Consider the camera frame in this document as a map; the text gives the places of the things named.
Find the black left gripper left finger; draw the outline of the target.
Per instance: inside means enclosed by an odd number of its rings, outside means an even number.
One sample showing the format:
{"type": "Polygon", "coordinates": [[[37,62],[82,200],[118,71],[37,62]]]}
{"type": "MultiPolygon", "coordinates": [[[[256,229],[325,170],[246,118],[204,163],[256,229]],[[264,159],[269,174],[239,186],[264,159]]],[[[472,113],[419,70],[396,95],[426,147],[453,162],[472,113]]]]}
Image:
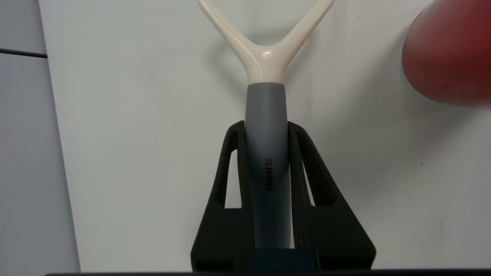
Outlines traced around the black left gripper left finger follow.
{"type": "Polygon", "coordinates": [[[191,249],[193,271],[247,271],[255,250],[253,199],[244,142],[244,121],[231,125],[224,137],[214,183],[191,249]],[[226,208],[232,152],[237,152],[240,208],[226,208]]]}

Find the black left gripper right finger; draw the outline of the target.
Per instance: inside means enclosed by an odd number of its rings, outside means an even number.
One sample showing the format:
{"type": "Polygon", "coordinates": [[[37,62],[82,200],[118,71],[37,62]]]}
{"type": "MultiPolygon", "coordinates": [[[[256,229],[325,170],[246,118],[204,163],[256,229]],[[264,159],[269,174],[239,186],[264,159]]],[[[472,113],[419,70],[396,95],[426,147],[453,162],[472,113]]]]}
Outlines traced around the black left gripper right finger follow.
{"type": "Polygon", "coordinates": [[[293,237],[319,270],[371,269],[376,248],[307,131],[288,123],[293,237]]]}

